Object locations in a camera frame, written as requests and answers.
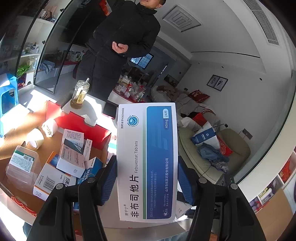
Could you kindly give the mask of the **red tray of items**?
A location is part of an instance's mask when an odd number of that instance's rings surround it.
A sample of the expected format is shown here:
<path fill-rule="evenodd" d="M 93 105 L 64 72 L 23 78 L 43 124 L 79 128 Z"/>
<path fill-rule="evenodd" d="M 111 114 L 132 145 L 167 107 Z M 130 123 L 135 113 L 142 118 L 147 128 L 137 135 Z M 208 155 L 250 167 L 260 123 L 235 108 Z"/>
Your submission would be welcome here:
<path fill-rule="evenodd" d="M 139 82 L 134 81 L 131 77 L 128 77 L 127 75 L 121 75 L 119 77 L 119 80 L 113 90 L 124 99 L 129 100 L 133 103 L 145 102 L 145 86 L 141 85 Z"/>

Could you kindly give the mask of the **beige sofa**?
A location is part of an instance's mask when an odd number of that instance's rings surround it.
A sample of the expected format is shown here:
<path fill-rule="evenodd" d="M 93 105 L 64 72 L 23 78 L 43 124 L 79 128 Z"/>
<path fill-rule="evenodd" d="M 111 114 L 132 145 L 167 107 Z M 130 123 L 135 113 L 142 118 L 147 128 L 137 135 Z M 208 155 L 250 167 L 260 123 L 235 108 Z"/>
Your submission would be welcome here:
<path fill-rule="evenodd" d="M 193 142 L 194 132 L 180 128 L 178 132 L 179 154 L 185 164 L 195 170 L 198 176 L 206 178 L 213 184 L 223 174 L 235 175 L 245 164 L 251 154 L 250 147 L 238 133 L 225 128 L 217 133 L 220 148 L 209 144 L 196 146 Z"/>

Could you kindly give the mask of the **blue white Febuxostat box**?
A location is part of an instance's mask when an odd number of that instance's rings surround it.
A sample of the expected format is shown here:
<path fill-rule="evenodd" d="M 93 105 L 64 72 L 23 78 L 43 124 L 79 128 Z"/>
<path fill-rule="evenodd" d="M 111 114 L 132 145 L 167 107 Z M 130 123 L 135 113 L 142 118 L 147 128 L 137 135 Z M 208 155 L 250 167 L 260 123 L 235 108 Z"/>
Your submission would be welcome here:
<path fill-rule="evenodd" d="M 121 104 L 117 125 L 120 220 L 173 222 L 178 182 L 176 105 L 172 102 Z"/>

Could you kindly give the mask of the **glass display cabinet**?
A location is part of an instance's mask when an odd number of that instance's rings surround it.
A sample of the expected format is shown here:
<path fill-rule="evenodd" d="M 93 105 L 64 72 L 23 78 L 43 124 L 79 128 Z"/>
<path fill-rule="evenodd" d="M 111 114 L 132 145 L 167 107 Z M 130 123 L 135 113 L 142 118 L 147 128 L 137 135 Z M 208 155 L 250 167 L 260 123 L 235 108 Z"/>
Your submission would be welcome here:
<path fill-rule="evenodd" d="M 1 1 L 12 10 L 1 35 L 1 74 L 13 77 L 15 89 L 36 85 L 55 93 L 72 75 L 86 52 L 84 26 L 95 1 Z"/>

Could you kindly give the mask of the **red smartphone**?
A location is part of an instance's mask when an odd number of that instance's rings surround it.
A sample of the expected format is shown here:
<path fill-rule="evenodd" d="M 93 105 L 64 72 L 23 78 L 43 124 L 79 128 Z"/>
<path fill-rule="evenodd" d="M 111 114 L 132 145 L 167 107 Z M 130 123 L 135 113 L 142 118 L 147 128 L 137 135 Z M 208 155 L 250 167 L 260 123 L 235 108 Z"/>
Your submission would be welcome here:
<path fill-rule="evenodd" d="M 112 118 L 113 120 L 115 120 L 116 119 L 117 109 L 118 109 L 117 104 L 115 104 L 113 102 L 110 102 L 110 101 L 107 101 L 105 103 L 104 108 L 103 108 L 102 114 L 107 116 L 107 117 Z"/>

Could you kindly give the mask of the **blue plastic stool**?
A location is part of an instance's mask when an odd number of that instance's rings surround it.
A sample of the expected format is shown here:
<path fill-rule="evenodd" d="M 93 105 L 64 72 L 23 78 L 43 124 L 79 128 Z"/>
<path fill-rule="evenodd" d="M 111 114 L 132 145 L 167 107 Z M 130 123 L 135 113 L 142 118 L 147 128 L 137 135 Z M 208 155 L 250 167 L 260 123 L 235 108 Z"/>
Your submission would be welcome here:
<path fill-rule="evenodd" d="M 10 73 L 1 75 L 1 116 L 19 104 L 17 78 Z"/>

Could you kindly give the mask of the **clear plastic box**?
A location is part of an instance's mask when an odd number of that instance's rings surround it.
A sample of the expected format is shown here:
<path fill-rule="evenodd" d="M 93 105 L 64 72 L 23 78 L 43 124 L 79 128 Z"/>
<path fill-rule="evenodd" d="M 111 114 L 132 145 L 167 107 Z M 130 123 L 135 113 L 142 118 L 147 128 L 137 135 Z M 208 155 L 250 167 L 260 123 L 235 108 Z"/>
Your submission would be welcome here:
<path fill-rule="evenodd" d="M 17 146 L 6 167 L 6 176 L 16 189 L 32 195 L 41 169 L 37 152 Z"/>

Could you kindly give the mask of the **yellow masking tape roll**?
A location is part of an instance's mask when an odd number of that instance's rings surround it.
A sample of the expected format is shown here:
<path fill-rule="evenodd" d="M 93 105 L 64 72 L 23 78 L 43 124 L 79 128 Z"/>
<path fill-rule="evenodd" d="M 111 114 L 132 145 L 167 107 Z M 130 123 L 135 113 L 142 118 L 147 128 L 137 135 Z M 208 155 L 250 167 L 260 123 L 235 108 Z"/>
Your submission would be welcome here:
<path fill-rule="evenodd" d="M 30 144 L 35 150 L 39 149 L 44 143 L 42 132 L 38 128 L 34 128 L 27 134 L 26 143 Z"/>

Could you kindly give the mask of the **white olive medicine box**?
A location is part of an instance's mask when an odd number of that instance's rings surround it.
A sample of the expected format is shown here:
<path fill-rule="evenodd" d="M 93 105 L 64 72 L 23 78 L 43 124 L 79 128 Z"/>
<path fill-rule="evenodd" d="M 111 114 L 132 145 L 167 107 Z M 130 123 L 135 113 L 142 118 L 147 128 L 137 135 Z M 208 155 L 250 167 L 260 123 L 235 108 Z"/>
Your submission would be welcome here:
<path fill-rule="evenodd" d="M 76 178 L 81 178 L 89 160 L 92 140 L 84 140 L 84 133 L 65 129 L 57 161 L 57 169 Z"/>

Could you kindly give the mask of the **white orange medicine box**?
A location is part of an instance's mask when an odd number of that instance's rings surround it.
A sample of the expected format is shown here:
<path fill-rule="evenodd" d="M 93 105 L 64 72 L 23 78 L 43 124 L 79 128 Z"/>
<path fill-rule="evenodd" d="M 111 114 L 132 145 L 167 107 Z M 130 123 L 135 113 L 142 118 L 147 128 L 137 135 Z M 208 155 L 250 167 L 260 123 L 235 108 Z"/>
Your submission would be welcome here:
<path fill-rule="evenodd" d="M 52 152 L 44 164 L 33 187 L 33 195 L 46 201 L 52 190 L 59 183 L 66 187 L 76 185 L 76 177 L 56 168 L 59 155 Z"/>

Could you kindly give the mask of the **white blue small box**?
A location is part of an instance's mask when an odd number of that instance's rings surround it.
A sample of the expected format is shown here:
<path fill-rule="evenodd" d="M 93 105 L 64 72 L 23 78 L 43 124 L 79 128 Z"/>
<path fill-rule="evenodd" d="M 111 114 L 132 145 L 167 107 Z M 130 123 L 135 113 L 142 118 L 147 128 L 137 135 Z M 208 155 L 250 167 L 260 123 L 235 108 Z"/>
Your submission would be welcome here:
<path fill-rule="evenodd" d="M 89 161 L 84 162 L 85 171 L 80 178 L 77 178 L 76 184 L 82 183 L 85 179 L 89 177 L 95 177 L 98 171 L 103 168 L 103 163 L 99 158 L 94 157 Z"/>

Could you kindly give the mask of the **person in black jacket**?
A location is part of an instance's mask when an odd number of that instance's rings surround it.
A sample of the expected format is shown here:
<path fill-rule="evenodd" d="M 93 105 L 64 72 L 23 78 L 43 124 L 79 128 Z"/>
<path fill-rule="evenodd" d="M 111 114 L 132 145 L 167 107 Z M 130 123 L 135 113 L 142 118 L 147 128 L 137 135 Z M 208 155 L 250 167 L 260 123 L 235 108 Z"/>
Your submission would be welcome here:
<path fill-rule="evenodd" d="M 77 69 L 77 79 L 90 82 L 89 93 L 107 101 L 128 58 L 148 54 L 160 32 L 155 14 L 162 0 L 108 1 L 111 13 L 94 30 L 86 43 Z"/>

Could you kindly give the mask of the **glass jar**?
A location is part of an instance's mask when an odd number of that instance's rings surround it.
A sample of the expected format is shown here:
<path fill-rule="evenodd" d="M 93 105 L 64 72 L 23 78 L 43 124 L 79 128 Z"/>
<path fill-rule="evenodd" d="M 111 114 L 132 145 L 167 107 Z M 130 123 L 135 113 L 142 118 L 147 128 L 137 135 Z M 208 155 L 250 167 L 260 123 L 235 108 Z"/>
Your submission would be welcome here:
<path fill-rule="evenodd" d="M 90 87 L 89 78 L 87 78 L 86 80 L 77 81 L 74 88 L 72 99 L 70 101 L 70 106 L 72 108 L 81 109 L 81 107 L 83 106 L 83 102 L 86 97 L 86 94 L 88 93 L 89 87 Z"/>

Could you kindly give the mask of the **framed wall pictures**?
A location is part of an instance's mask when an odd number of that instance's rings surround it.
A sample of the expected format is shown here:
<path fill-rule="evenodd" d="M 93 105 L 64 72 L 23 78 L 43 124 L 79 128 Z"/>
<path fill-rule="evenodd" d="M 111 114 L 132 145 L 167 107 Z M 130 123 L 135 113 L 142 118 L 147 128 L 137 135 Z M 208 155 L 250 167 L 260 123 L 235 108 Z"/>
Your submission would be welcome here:
<path fill-rule="evenodd" d="M 212 77 L 207 83 L 207 86 L 215 90 L 222 91 L 227 82 L 228 82 L 227 78 L 224 78 L 218 75 L 212 75 Z"/>

